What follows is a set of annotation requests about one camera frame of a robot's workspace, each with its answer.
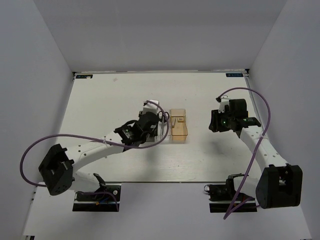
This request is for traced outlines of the small tan eraser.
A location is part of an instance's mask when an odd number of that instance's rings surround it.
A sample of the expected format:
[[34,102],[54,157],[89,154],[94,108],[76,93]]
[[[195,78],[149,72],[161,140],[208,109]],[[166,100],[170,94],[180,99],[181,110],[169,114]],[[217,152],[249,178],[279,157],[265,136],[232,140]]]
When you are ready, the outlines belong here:
[[185,120],[184,120],[183,117],[178,117],[178,118],[177,118],[177,121],[178,121],[179,123],[183,123]]

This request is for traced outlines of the black handled scissors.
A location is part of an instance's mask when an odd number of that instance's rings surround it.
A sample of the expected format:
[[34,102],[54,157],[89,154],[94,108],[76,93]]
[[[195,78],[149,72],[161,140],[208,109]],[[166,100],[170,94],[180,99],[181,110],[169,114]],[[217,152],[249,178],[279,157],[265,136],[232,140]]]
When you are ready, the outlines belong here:
[[170,119],[170,115],[167,111],[165,111],[165,112],[159,111],[157,113],[157,116],[159,118],[158,127],[157,127],[157,135],[159,137],[162,137],[167,131],[168,120]]

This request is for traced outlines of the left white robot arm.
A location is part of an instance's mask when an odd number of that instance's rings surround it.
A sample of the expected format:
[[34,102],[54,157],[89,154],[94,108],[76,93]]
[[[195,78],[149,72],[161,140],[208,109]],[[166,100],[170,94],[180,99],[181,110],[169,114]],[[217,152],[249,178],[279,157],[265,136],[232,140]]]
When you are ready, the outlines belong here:
[[74,147],[53,145],[38,167],[49,194],[57,196],[83,185],[94,199],[103,198],[106,187],[101,184],[102,178],[96,173],[81,173],[80,168],[110,155],[137,149],[155,132],[158,122],[158,115],[148,111],[138,120],[130,120],[116,128],[101,142],[92,140]]

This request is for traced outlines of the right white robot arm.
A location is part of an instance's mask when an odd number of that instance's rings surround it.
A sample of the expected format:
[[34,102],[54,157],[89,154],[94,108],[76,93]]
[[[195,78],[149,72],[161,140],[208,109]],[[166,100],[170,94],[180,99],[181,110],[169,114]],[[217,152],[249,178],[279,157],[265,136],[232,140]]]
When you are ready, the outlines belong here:
[[299,206],[302,169],[289,164],[262,135],[261,123],[249,116],[245,99],[221,98],[218,101],[219,108],[211,112],[209,130],[236,133],[253,154],[261,176],[229,175],[224,185],[209,187],[212,200],[236,200],[246,195],[256,199],[263,209]]

